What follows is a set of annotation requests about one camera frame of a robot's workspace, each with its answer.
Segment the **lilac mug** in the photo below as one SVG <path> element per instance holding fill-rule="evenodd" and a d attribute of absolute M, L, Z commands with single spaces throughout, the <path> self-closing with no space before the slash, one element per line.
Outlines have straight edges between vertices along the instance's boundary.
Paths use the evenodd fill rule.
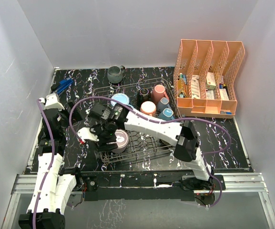
<path fill-rule="evenodd" d="M 127 132 L 121 129 L 116 130 L 115 135 L 116 135 L 117 148 L 113 149 L 112 152 L 116 154 L 120 154 L 125 151 L 129 142 L 129 136 Z"/>

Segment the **light blue mug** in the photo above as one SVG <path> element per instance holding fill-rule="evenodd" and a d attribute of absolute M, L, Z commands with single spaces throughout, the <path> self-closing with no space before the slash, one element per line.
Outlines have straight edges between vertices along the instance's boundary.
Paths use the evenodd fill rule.
<path fill-rule="evenodd" d="M 121 102 L 122 104 L 125 104 L 127 106 L 129 106 L 130 108 L 134 108 L 131 103 L 130 103 L 130 98 L 124 94 L 124 93 L 117 93 L 117 94 L 114 94 L 112 95 L 111 97 L 113 100 L 116 100 L 118 102 Z"/>

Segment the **peach pink speckled mug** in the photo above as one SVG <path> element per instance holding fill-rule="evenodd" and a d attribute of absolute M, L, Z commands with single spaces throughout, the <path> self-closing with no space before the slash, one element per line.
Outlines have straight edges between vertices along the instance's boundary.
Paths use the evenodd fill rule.
<path fill-rule="evenodd" d="M 142 105 L 140 107 L 140 111 L 145 115 L 155 117 L 155 115 L 156 115 L 156 105 L 155 105 L 155 103 L 153 103 L 151 101 L 145 101 L 145 102 L 142 103 Z"/>

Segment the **cream scalloped mug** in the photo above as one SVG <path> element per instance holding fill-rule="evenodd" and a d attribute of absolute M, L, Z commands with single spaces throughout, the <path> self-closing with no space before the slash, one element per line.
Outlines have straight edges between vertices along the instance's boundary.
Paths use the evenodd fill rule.
<path fill-rule="evenodd" d="M 151 100 L 151 92 L 147 88 L 141 88 L 137 93 L 137 106 L 141 107 L 142 103 Z"/>

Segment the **dark grey-green mug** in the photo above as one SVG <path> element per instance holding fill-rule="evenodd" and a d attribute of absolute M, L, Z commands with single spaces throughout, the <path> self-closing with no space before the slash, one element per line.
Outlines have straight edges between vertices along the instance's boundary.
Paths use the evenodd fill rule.
<path fill-rule="evenodd" d="M 121 65 L 118 66 L 112 66 L 108 69 L 107 77 L 110 83 L 117 84 L 120 83 L 123 80 L 124 72 L 126 71 L 126 68 Z"/>

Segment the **small grey-blue heart mug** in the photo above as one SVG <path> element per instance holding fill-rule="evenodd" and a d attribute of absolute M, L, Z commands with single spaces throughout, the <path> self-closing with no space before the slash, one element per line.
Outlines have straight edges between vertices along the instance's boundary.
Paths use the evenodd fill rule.
<path fill-rule="evenodd" d="M 160 101 L 156 105 L 157 111 L 162 112 L 166 108 L 171 108 L 169 105 L 169 99 L 166 97 L 163 97 L 160 99 Z"/>

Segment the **teal floral mug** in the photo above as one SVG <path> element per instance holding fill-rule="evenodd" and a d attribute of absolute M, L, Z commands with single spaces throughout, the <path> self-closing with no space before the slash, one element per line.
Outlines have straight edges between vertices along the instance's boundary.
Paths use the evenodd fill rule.
<path fill-rule="evenodd" d="M 165 108 L 163 111 L 160 112 L 158 118 L 164 121 L 174 120 L 174 112 L 170 108 Z"/>

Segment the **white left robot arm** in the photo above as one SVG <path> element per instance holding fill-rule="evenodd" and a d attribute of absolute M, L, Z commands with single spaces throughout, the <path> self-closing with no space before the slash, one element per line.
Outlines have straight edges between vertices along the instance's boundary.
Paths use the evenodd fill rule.
<path fill-rule="evenodd" d="M 31 202 L 19 216 L 22 229 L 63 229 L 64 211 L 73 190 L 79 190 L 83 178 L 77 167 L 61 169 L 66 137 L 58 117 L 58 108 L 44 108 L 45 100 L 37 100 L 42 115 L 42 135 L 38 140 L 38 173 Z"/>

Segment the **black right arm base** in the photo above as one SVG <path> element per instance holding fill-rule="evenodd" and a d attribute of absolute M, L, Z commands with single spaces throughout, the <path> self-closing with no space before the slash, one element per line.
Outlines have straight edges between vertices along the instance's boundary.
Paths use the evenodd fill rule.
<path fill-rule="evenodd" d="M 182 176 L 179 180 L 183 188 L 197 193 L 203 192 L 205 195 L 211 195 L 215 191 L 220 192 L 226 190 L 224 177 L 222 175 L 215 175 L 214 178 L 209 177 L 207 181 L 199 180 L 192 176 Z"/>

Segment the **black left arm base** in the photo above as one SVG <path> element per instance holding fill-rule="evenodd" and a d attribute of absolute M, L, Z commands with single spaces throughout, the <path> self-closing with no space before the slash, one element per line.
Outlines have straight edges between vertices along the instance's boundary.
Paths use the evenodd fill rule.
<path fill-rule="evenodd" d="M 59 176 L 61 176 L 61 181 L 66 181 L 66 177 L 71 181 L 70 187 L 71 191 L 81 191 L 85 193 L 95 192 L 98 190 L 98 178 L 93 175 L 84 175 L 78 167 L 67 167 L 63 168 L 59 172 Z"/>

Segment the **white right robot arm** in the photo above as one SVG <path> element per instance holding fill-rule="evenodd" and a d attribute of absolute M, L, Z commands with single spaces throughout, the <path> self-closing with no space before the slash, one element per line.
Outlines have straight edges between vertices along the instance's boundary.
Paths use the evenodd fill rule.
<path fill-rule="evenodd" d="M 141 132 L 174 146 L 174 156 L 188 163 L 200 188 L 209 189 L 214 184 L 211 166 L 202 158 L 191 121 L 164 121 L 120 104 L 113 108 L 95 104 L 90 109 L 88 117 L 97 122 L 90 128 L 90 132 L 97 137 L 99 151 L 117 149 L 117 130 Z"/>

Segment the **blue stapler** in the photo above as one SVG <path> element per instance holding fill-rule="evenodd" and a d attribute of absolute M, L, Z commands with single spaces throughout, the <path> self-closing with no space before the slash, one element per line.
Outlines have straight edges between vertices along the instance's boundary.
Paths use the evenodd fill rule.
<path fill-rule="evenodd" d="M 56 83 L 51 86 L 51 91 L 58 96 L 60 96 L 63 92 L 65 92 L 69 86 L 71 86 L 74 83 L 73 79 L 71 78 L 66 78 L 59 83 Z"/>

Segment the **orange plastic file organizer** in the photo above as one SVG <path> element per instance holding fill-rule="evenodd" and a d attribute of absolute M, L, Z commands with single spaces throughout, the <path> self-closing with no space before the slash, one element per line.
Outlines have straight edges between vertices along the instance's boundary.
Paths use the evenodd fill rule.
<path fill-rule="evenodd" d="M 233 118 L 237 108 L 234 82 L 244 55 L 242 42 L 182 39 L 173 73 L 180 114 Z"/>

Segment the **aluminium frame rail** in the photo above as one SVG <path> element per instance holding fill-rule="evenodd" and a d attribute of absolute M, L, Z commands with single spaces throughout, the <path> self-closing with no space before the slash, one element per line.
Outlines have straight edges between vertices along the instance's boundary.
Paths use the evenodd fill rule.
<path fill-rule="evenodd" d="M 226 190 L 224 193 L 256 192 L 270 229 L 275 229 L 275 214 L 268 196 L 268 189 L 261 173 L 222 173 Z M 2 223 L 3 229 L 10 229 L 22 194 L 32 194 L 36 175 L 17 175 L 11 191 L 10 201 Z"/>

